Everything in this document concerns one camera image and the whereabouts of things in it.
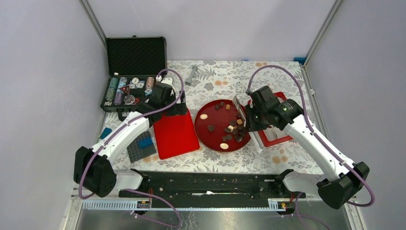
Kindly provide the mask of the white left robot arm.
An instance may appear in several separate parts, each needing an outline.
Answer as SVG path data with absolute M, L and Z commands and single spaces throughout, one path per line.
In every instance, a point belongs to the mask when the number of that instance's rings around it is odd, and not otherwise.
M 148 183 L 136 170 L 115 170 L 112 164 L 119 154 L 138 136 L 159 121 L 166 111 L 185 97 L 184 84 L 179 95 L 172 98 L 173 86 L 164 78 L 154 85 L 152 93 L 138 102 L 124 121 L 106 138 L 91 148 L 80 147 L 75 154 L 74 182 L 78 195 L 88 199 L 93 195 L 105 197 L 114 190 L 130 190 L 142 197 L 148 192 Z

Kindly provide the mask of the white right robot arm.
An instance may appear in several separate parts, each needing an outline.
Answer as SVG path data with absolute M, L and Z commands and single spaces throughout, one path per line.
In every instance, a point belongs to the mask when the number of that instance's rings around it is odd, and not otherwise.
M 287 197 L 292 192 L 318 195 L 328 206 L 341 208 L 365 185 L 370 172 L 364 162 L 355 163 L 339 151 L 310 122 L 294 100 L 280 102 L 268 86 L 247 91 L 251 103 L 245 106 L 249 132 L 276 127 L 292 137 L 322 170 L 322 175 L 288 169 L 277 176 L 275 193 Z

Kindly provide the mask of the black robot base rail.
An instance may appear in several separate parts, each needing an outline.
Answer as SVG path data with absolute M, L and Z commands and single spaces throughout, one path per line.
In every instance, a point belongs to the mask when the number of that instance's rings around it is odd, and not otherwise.
M 175 208 L 267 208 L 269 199 L 292 201 L 275 174 L 141 171 L 138 190 L 169 201 Z

